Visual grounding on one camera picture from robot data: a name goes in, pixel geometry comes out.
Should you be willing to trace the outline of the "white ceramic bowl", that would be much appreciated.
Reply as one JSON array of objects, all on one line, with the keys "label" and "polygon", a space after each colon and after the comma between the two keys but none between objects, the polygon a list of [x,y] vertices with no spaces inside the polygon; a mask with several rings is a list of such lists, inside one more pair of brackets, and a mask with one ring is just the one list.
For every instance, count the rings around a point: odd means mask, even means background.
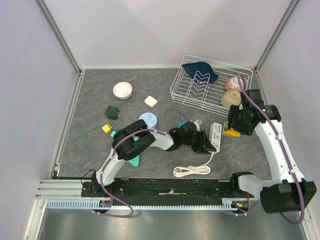
[{"label": "white ceramic bowl", "polygon": [[128,82],[119,82],[113,87],[112,92],[117,99],[126,100],[132,95],[133,87]]}]

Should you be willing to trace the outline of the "yellow plug adapter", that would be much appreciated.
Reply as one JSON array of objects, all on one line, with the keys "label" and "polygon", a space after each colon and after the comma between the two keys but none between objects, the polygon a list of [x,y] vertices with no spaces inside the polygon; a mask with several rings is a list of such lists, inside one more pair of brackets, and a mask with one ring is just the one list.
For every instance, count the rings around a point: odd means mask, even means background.
[{"label": "yellow plug adapter", "polygon": [[223,125],[222,134],[228,137],[238,138],[241,136],[241,133],[234,130],[232,127],[228,128],[228,123],[225,122]]}]

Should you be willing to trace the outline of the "round light blue socket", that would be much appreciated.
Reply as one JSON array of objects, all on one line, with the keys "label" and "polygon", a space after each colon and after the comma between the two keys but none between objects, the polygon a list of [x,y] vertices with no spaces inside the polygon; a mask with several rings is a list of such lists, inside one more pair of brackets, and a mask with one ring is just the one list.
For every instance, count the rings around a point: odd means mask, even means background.
[{"label": "round light blue socket", "polygon": [[146,123],[146,125],[149,128],[155,129],[158,125],[158,118],[152,112],[145,112],[145,113],[141,114],[138,119],[144,120],[144,122]]}]

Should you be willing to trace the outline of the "pink patterned bowl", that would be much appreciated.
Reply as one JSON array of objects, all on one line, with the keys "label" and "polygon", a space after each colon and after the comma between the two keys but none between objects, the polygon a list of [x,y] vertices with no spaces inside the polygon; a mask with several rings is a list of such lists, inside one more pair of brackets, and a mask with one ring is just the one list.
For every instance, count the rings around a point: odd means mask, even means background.
[{"label": "pink patterned bowl", "polygon": [[225,87],[226,91],[236,91],[239,93],[242,92],[241,87],[239,85],[238,78],[236,76],[229,78],[225,82],[224,87]]}]

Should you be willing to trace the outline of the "white power strip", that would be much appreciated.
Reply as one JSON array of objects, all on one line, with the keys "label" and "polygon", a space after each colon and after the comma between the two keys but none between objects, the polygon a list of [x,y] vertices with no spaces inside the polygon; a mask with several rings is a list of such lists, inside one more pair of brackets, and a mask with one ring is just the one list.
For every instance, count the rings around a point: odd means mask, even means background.
[{"label": "white power strip", "polygon": [[217,154],[220,152],[222,130],[223,130],[223,127],[220,123],[214,122],[210,125],[209,140],[210,140],[210,143],[215,148],[215,151],[213,151],[214,154]]}]

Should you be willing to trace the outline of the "blue cube plug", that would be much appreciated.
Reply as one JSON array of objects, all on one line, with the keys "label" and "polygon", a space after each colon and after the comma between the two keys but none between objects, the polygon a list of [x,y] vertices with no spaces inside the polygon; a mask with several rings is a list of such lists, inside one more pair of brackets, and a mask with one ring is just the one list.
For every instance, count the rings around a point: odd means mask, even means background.
[{"label": "blue cube plug", "polygon": [[180,122],[180,123],[178,124],[178,128],[182,127],[185,123],[186,123],[186,121]]}]

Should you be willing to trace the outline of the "beige ceramic bowl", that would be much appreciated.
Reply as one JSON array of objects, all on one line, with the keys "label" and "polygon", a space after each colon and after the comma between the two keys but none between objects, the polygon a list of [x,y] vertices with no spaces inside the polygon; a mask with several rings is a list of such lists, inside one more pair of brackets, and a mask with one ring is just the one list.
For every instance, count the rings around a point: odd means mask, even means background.
[{"label": "beige ceramic bowl", "polygon": [[241,94],[235,90],[225,92],[220,99],[221,105],[225,108],[229,108],[231,105],[240,106],[241,102]]}]

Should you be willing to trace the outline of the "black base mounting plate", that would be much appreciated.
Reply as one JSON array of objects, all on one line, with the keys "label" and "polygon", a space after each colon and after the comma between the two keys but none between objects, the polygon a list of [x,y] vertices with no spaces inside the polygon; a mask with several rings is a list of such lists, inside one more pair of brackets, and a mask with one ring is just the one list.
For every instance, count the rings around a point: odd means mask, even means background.
[{"label": "black base mounting plate", "polygon": [[116,178],[105,187],[131,206],[220,205],[222,199],[253,199],[229,180],[187,178]]}]

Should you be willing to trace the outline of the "dark green cube plug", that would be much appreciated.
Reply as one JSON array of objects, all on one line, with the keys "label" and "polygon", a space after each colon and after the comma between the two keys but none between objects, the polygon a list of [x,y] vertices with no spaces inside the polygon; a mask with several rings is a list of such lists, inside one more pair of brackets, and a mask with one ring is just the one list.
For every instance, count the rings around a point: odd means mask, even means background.
[{"label": "dark green cube plug", "polygon": [[117,120],[120,116],[120,110],[116,106],[108,105],[105,112],[105,116],[110,120]]}]

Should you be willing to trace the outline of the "yellow cube plug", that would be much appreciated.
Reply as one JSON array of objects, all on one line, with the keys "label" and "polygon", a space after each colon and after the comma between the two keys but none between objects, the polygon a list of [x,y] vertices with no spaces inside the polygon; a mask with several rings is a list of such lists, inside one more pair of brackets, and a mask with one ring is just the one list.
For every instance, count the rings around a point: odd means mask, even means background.
[{"label": "yellow cube plug", "polygon": [[108,134],[108,133],[110,133],[110,132],[113,131],[113,125],[110,124],[110,123],[106,123],[105,125],[103,125],[103,126],[101,127],[101,129],[103,130],[103,132],[104,132],[105,134]]}]

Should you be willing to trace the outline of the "white plug adapter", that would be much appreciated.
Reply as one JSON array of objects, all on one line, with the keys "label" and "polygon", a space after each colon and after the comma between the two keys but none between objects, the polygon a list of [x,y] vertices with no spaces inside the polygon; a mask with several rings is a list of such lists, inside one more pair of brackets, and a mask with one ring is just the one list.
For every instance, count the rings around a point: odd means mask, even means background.
[{"label": "white plug adapter", "polygon": [[158,100],[149,95],[147,98],[145,98],[144,103],[145,103],[148,107],[154,108],[154,107],[157,105]]}]

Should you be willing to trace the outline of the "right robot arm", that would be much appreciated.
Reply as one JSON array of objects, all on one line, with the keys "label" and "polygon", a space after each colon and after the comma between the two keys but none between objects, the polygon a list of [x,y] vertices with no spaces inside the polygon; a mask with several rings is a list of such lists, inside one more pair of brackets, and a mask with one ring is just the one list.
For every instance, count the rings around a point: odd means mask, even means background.
[{"label": "right robot arm", "polygon": [[235,197],[245,192],[255,196],[268,214],[301,211],[309,204],[317,187],[313,181],[306,181],[295,163],[277,107],[265,105],[258,89],[246,90],[240,96],[242,106],[230,106],[225,129],[242,136],[257,134],[272,181],[262,180],[251,172],[236,172],[230,179],[230,193]]}]

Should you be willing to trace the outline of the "teal triangular power strip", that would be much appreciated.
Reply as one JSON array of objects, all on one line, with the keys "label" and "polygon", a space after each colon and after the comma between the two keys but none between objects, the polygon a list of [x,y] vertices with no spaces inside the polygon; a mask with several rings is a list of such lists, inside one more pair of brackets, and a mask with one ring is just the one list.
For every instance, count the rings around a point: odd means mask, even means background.
[{"label": "teal triangular power strip", "polygon": [[[113,138],[114,135],[117,133],[117,130],[113,130],[110,134],[110,136]],[[136,156],[135,158],[132,158],[130,160],[127,161],[127,163],[132,166],[133,168],[137,168],[139,166],[140,163],[140,156]]]}]

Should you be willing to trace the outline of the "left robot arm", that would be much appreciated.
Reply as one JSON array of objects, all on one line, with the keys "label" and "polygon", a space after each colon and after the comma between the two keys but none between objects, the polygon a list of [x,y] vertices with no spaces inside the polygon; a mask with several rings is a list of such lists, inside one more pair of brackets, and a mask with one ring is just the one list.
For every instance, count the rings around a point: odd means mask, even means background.
[{"label": "left robot arm", "polygon": [[125,162],[139,156],[149,147],[172,152],[182,145],[190,146],[196,154],[210,154],[210,162],[213,156],[220,152],[222,125],[212,123],[207,135],[200,129],[200,124],[200,120],[186,121],[180,127],[163,132],[148,127],[146,122],[140,119],[119,130],[113,136],[110,154],[104,165],[91,177],[92,191],[99,197],[106,196],[110,191],[110,184]]}]

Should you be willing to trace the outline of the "dark blue leaf plate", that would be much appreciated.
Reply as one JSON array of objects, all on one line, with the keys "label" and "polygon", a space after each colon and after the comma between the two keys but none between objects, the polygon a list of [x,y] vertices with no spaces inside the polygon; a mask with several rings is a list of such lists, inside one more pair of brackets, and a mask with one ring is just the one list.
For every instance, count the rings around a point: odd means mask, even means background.
[{"label": "dark blue leaf plate", "polygon": [[219,78],[207,62],[198,61],[185,63],[181,66],[184,71],[199,84],[213,84]]}]

